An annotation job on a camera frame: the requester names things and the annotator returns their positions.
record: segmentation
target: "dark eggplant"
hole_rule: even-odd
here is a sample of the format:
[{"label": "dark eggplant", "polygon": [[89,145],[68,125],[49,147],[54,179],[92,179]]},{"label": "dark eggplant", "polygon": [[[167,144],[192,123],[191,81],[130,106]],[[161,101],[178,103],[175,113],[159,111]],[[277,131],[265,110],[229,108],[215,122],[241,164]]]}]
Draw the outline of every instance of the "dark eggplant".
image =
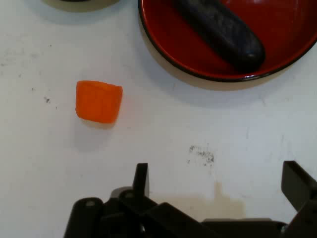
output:
[{"label": "dark eggplant", "polygon": [[204,40],[239,71],[254,71],[264,62],[260,39],[218,0],[176,0],[175,4]]}]

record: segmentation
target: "black rim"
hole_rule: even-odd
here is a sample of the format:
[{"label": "black rim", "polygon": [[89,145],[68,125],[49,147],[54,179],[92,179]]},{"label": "black rim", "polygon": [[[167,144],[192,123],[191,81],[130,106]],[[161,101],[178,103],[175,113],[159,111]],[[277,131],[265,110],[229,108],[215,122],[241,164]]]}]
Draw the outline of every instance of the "black rim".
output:
[{"label": "black rim", "polygon": [[241,77],[241,78],[215,78],[215,77],[210,77],[210,76],[206,76],[203,74],[199,74],[199,73],[195,73],[193,71],[190,71],[188,69],[186,69],[185,67],[181,66],[180,64],[176,63],[175,61],[173,61],[168,55],[166,55],[159,47],[158,45],[155,43],[155,41],[152,39],[152,37],[150,36],[147,26],[144,22],[144,18],[143,18],[143,14],[142,14],[142,9],[141,9],[141,1],[142,0],[138,0],[138,5],[139,5],[139,15],[140,15],[140,19],[143,25],[143,29],[145,30],[145,33],[147,34],[150,42],[152,43],[152,45],[155,47],[155,49],[170,63],[172,64],[174,67],[180,69],[181,71],[184,71],[185,73],[188,73],[192,76],[198,77],[198,78],[202,78],[202,79],[206,79],[206,80],[210,80],[210,81],[216,81],[216,82],[225,82],[225,83],[232,83],[232,82],[245,82],[245,81],[251,81],[251,80],[255,80],[255,79],[259,79],[259,78],[263,78],[263,77],[267,77],[269,75],[272,75],[274,73],[277,73],[285,68],[287,68],[288,66],[292,65],[293,63],[295,63],[297,60],[299,60],[301,57],[303,57],[317,42],[317,39],[315,39],[315,41],[297,58],[295,58],[294,60],[292,60],[291,62],[281,66],[280,68],[277,68],[275,70],[272,70],[270,72],[267,73],[263,73],[257,76],[252,76],[252,77]]}]

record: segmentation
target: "red plate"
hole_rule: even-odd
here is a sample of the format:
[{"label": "red plate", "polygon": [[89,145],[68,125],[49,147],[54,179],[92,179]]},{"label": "red plate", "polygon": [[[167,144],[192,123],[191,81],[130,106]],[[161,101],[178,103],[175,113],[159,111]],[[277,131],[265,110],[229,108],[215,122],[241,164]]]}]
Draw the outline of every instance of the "red plate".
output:
[{"label": "red plate", "polygon": [[186,22],[174,0],[139,0],[144,29],[174,66],[204,79],[234,82],[261,78],[302,57],[317,41],[317,0],[221,0],[257,34],[266,60],[243,74],[221,59]]}]

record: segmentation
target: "carrot piece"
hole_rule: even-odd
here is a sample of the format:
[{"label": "carrot piece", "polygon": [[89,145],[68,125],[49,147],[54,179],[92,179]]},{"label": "carrot piece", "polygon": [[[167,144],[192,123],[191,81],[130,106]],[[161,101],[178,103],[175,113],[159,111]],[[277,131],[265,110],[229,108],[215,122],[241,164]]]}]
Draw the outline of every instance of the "carrot piece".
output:
[{"label": "carrot piece", "polygon": [[97,81],[77,82],[76,113],[78,117],[101,123],[115,122],[123,89]]}]

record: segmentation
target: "white table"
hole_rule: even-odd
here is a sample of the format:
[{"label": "white table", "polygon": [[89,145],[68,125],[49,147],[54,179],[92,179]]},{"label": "white table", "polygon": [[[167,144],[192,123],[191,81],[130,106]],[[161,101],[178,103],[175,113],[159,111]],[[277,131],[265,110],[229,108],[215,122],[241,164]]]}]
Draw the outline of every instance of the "white table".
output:
[{"label": "white table", "polygon": [[[289,222],[283,161],[317,177],[317,47],[264,79],[209,82],[155,51],[136,0],[85,12],[101,2],[70,12],[57,0],[1,1],[0,237],[62,237],[75,201],[106,201],[139,162],[153,200],[199,221]],[[77,117],[78,80],[123,86],[115,125]]]}]

